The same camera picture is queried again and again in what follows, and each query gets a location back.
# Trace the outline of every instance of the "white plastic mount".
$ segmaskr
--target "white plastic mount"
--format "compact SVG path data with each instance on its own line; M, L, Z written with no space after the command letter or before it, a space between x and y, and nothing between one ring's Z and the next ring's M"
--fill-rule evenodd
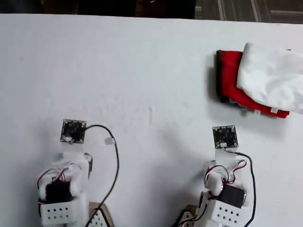
M208 203L206 218L227 227L243 227L244 210L227 203L211 200Z
M60 202L41 205L43 226L83 227L88 220L88 202L84 193L70 202Z

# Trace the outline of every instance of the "wire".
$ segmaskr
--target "wire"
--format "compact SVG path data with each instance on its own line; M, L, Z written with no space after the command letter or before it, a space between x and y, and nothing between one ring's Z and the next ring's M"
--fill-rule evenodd
M205 177L204 177L204 183L205 183L205 184L207 184L206 181L207 181L208 175L209 175L214 169L216 169L217 167L222 167L222 168L226 171L227 179L223 179L223 181L229 182L229 173L228 173L227 169L226 169L224 166L222 166L222 165L215 165L215 166L213 166L213 167L211 167L211 168L209 168L209 169L207 170L207 172L206 172L206 174L205 174Z
M247 165L247 161L245 161L244 159L240 160L237 162L236 166L232 169L232 181L228 181L228 184L233 184L236 181L236 175L235 172L239 169L244 168Z
M251 214L251 218L250 220L245 224L244 227L247 227L250 225L250 223L253 221L254 217L255 217L255 213L256 213L256 204L257 204L257 193L256 193L256 180L255 180L255 175L252 169L252 159L250 156L240 153L240 152L233 152L233 151L229 151L226 150L226 148L224 148L224 150L228 153L232 153L232 154L236 154L236 155L240 155L240 156L244 156L246 158L249 159L250 161L250 172L251 172L251 177L252 177L252 184L253 184L253 189L254 189L254 205L253 205L253 209L252 209L252 214Z
M51 171L51 170L56 170L56 171L61 171L61 169L59 169L59 168L50 168L50 169L48 169L48 170L45 170L43 173L41 173L40 175L39 175L39 177L38 177L38 180L37 180L37 187L38 187L38 189L39 189L39 182L40 182L40 180L42 179L42 177L45 175L45 174L47 174L49 171Z
M178 224L178 226L181 226L181 225L183 226L183 224L189 222L190 220L195 219L196 217L197 217L197 215L195 215L195 216L192 217L192 218L184 219L183 221L181 221L181 222Z
M53 179L53 182L59 180L61 176L64 176L64 180L63 180L63 181L65 181L64 171L67 170L67 169L68 169L68 167L62 169L62 170L58 173L58 175Z
M103 128L105 129L111 136L111 138L115 141L115 149L116 149L116 157L117 157L117 171L116 171L116 175L115 175L115 178L114 178L114 181L113 181L113 184L111 186L111 188L109 189L108 193L106 194L106 196L104 197L104 199L102 200L102 202L97 206L97 208L95 209L95 211L92 213L92 215L90 216L89 220L87 221L85 227L88 227L90 222L92 221L92 219L94 218L95 214L97 213L98 210L100 210L101 206L103 205L104 201L108 198L108 196L111 194L115 184L116 184L116 181L117 181L117 177L118 177L118 173L119 173L119 168L120 168L120 162L119 162L119 153L118 153L118 146L117 146L117 142L116 142L116 139L113 135L113 133L106 127L106 126L103 126L103 125L100 125L100 124L93 124L91 126L88 126L84 129L84 131L90 129L90 128L93 128L93 127L100 127L100 128Z
M202 214L201 214L197 219L189 220L189 221L184 222L183 225L182 225L182 227L185 227L185 224L186 224L187 222L196 222L196 221L200 220L201 217L205 214L206 208L207 208L207 204L205 204L205 208L204 208Z

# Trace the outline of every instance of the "black cable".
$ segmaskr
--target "black cable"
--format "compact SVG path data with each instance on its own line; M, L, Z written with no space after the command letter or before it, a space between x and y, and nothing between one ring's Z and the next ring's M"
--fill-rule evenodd
M207 208L207 203L205 204L205 207L204 207L204 210L203 210L202 214L201 214L197 219L194 219L194 220L191 219L191 220L188 220L188 221L185 221L185 222L181 221L181 222L178 224L178 226L184 225L184 224L187 223L187 222L196 222L196 221L200 220L200 219L202 218L202 216L205 214L206 208Z
M205 204L205 208L204 208L204 211L202 212L202 214L200 215L200 217L198 217L198 219L196 219L196 220L193 220L193 221L198 221L198 220L200 220L201 219L201 217L205 214L205 212L206 212L206 208L207 208L207 203Z
M97 213L98 210L100 210L101 206L103 205L104 201L108 198L108 196L111 194L115 184L116 184L116 181L117 181L117 177L118 177L118 173L119 173L119 168L120 168L120 163L119 163L119 153L118 153L118 146L117 146L117 142L116 142L116 139L114 137L114 135L112 134L112 132L106 127L106 126L103 126L103 125L100 125L100 124L93 124L93 125L90 125L88 127L86 127L84 129L84 131L90 129L90 128L93 128L93 127L100 127L100 128L103 128L105 129L111 136L111 138L114 140L115 142L115 149L116 149L116 156L117 156L117 171L116 171L116 175L115 175L115 179L114 179L114 182L110 188L110 190L108 191L108 193L106 194L106 196L104 197L104 199L102 200L102 202L97 206L97 208L95 208L95 211L93 212L93 214L90 216L89 220L87 221L85 227L88 227L90 222L92 221L92 219L94 218L95 214Z
M244 156L246 158L249 159L250 161L250 172L251 172L251 177L252 177L252 184L253 184L253 188L254 188L254 205L253 205L253 209L252 209L252 215L251 215L251 218L250 220L245 224L244 227L247 227L250 225L250 223L253 221L254 217L255 217L255 213L256 213L256 204L257 204L257 193L256 193L256 180L255 180L255 175L254 175L254 172L252 170L252 159L250 156L246 155L246 154L243 154L243 153L240 153L240 152L233 152L233 151L229 151L229 150L226 150L224 149L226 152L228 153L233 153L233 154L236 154L236 155L240 155L240 156Z

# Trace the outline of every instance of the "stack of cloth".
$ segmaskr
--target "stack of cloth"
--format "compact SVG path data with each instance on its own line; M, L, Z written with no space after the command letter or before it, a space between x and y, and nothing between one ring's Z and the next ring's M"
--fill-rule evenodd
M217 51L221 102L280 118L303 114L303 55L252 43L244 51Z

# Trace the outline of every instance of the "white cloth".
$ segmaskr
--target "white cloth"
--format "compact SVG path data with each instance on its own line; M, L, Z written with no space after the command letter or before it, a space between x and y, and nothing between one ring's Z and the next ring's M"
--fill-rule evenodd
M303 55L247 43L237 88L257 103L303 114Z

